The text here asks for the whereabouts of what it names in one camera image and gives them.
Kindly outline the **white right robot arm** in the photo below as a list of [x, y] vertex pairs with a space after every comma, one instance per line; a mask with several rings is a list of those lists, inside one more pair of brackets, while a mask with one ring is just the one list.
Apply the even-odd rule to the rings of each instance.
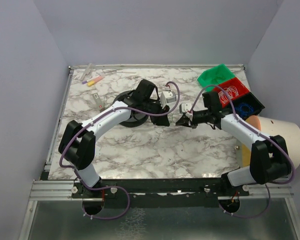
[[195, 111], [193, 104], [182, 103], [179, 106], [182, 116], [176, 125], [195, 129], [199, 124], [208, 124], [231, 134], [250, 149], [249, 166], [222, 175], [227, 185], [264, 185], [293, 176], [295, 167], [282, 136], [261, 132], [236, 114], [234, 107], [223, 108], [215, 91], [205, 92], [202, 97], [206, 109]]

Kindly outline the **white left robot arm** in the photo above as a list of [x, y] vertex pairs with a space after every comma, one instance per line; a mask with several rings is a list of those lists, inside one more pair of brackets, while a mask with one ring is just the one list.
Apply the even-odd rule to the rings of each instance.
[[168, 127], [170, 102], [178, 97], [170, 89], [158, 92], [157, 86], [143, 79], [136, 89], [120, 93], [110, 107], [98, 115], [83, 122], [70, 121], [64, 130], [58, 152], [61, 157], [59, 165], [74, 170], [78, 178], [89, 188], [101, 181], [101, 177], [93, 166], [96, 156], [97, 141], [117, 125], [135, 128], [148, 119], [156, 126]]

